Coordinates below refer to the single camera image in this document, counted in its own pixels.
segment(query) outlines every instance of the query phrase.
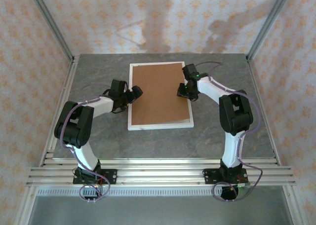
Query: metal frame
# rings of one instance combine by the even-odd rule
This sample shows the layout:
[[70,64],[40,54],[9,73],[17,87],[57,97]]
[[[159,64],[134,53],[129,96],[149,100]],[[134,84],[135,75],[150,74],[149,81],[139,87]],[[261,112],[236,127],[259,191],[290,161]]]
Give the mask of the metal frame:
[[55,23],[51,13],[49,12],[44,0],[34,0],[35,4],[38,6],[43,18],[45,19],[46,23],[48,24],[49,28],[53,32],[54,36],[56,37],[58,43],[60,44],[63,52],[65,53],[66,57],[69,61],[73,60],[73,55],[71,53],[70,48],[68,47],[63,35],[61,34],[57,24]]
[[257,38],[255,39],[252,47],[250,48],[250,51],[247,55],[247,60],[250,61],[255,56],[257,50],[261,46],[264,38],[266,37],[267,33],[269,32],[270,28],[272,27],[272,24],[274,20],[277,18],[278,14],[280,13],[283,5],[285,4],[287,0],[276,0],[275,4],[273,5],[272,10],[270,11],[266,21],[264,22]]
[[[53,31],[65,55],[72,60],[72,54],[63,39],[56,23],[49,13],[43,0],[34,0],[41,10],[46,22]],[[302,209],[302,202],[295,185],[295,178],[291,167],[281,166],[280,157],[270,132],[270,125],[265,118],[265,109],[257,91],[256,81],[253,77],[250,60],[267,35],[273,21],[276,19],[286,0],[277,0],[272,11],[262,26],[253,46],[251,47],[247,60],[251,71],[256,94],[260,102],[263,118],[268,128],[272,147],[276,158],[252,158],[245,159],[246,163],[253,164],[263,169],[264,175],[259,186],[282,186],[289,210],[295,225],[308,225],[307,216]],[[72,169],[77,167],[74,159],[54,159],[53,152],[57,140],[53,135],[53,126],[56,124],[57,116],[68,99],[79,57],[75,57],[70,64],[70,69],[65,82],[65,87],[60,95],[58,108],[54,115],[54,121],[50,128],[50,134],[45,144],[39,167],[31,169],[27,187],[22,197],[22,203],[18,210],[15,225],[27,224],[31,216],[36,196],[43,195],[76,195],[79,185],[72,184]],[[178,191],[178,195],[211,195],[211,188],[204,183],[202,169],[218,168],[218,159],[104,159],[101,160],[104,168],[117,168],[117,184],[112,186],[111,193],[114,195],[142,195],[142,191],[149,191],[147,195],[176,195],[172,191]],[[259,172],[247,168],[249,179],[253,183]]]
[[[291,167],[280,167],[275,158],[244,159],[263,169],[259,186],[295,185]],[[219,159],[104,159],[103,168],[118,169],[117,184],[112,187],[203,187],[206,185],[202,174],[205,168],[219,168]],[[43,167],[31,169],[28,186],[71,186],[72,170],[78,166],[74,159],[45,160]],[[247,169],[248,178],[253,184],[260,171]]]
[[65,102],[68,100],[70,89],[71,89],[71,86],[72,86],[73,81],[74,81],[78,61],[79,61],[79,56],[76,56],[76,57],[74,57],[74,60],[70,63],[67,78],[66,78],[65,83],[63,85],[64,88],[59,96],[57,109],[56,109],[56,112],[54,114],[52,124],[50,126],[49,135],[48,135],[46,143],[45,143],[45,147],[44,147],[44,151],[43,151],[42,156],[41,156],[39,167],[41,167],[43,165],[44,160],[48,155],[51,155],[51,157],[53,157],[53,153],[54,153],[56,143],[57,143],[57,139],[54,137],[54,127],[58,121],[58,116],[60,115]]

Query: brown cardboard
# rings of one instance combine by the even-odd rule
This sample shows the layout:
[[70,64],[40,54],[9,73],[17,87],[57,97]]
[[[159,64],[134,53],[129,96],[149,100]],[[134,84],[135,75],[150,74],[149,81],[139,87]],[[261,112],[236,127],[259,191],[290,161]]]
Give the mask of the brown cardboard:
[[133,85],[143,95],[133,103],[132,125],[159,124],[190,118],[188,101],[177,96],[184,82],[182,64],[133,67]]

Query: wallpaper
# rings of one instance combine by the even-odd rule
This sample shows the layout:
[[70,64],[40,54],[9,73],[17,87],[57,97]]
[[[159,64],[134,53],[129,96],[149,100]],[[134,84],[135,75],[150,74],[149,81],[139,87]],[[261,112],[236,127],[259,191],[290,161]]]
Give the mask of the wallpaper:
[[0,224],[38,166],[69,62],[33,0],[0,0]]
[[316,221],[316,0],[288,0],[251,63],[281,160]]
[[74,55],[247,53],[276,0],[45,0]]

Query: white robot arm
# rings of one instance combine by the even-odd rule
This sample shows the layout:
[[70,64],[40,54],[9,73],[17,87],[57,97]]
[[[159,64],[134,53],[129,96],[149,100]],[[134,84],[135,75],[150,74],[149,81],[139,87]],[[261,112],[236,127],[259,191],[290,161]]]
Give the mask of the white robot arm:
[[194,64],[186,65],[182,70],[187,83],[180,84],[177,95],[196,101],[198,94],[203,93],[213,99],[219,105],[220,123],[225,131],[225,150],[220,168],[205,169],[203,171],[205,183],[248,183],[246,170],[242,168],[240,157],[242,135],[252,124],[253,116],[248,99],[238,94],[239,92],[246,94],[246,92],[227,88],[208,74],[200,74]]
[[[94,155],[88,141],[92,120],[104,113],[124,111],[128,104],[133,103],[143,94],[138,86],[132,87],[131,90],[126,89],[126,87],[127,83],[125,81],[114,79],[111,88],[106,90],[97,101],[80,106],[71,114],[64,131],[63,141],[66,147],[72,149],[73,153],[75,152],[80,162],[78,162],[78,168],[75,171],[77,180],[74,179],[74,184],[96,184],[98,182],[98,178],[87,171],[86,168],[97,174],[104,174],[102,173],[100,161]],[[65,103],[54,130],[56,138],[60,139],[61,130],[67,115],[79,104],[72,101]]]

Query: gray table surface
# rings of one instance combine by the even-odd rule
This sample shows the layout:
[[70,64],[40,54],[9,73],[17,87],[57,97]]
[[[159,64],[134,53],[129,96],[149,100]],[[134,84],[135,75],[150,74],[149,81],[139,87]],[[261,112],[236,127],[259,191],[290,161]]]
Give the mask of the gray table surface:
[[[252,77],[243,54],[85,54],[80,55],[70,91],[69,100],[80,102],[93,99],[106,87],[90,83],[111,84],[113,78],[129,80],[130,63],[184,61],[198,64],[204,61],[222,62],[212,76],[221,84],[236,90],[243,89],[257,96]],[[198,67],[200,73],[209,72],[212,64]],[[254,107],[254,128],[258,122]],[[219,123],[218,105],[200,94],[192,102],[194,128],[167,130],[127,130],[127,111],[104,114],[93,120],[90,144],[98,158],[221,158],[224,152],[225,133]],[[243,157],[274,157],[264,123],[258,133],[248,135],[243,146]],[[57,146],[54,158],[73,158],[68,150]]]

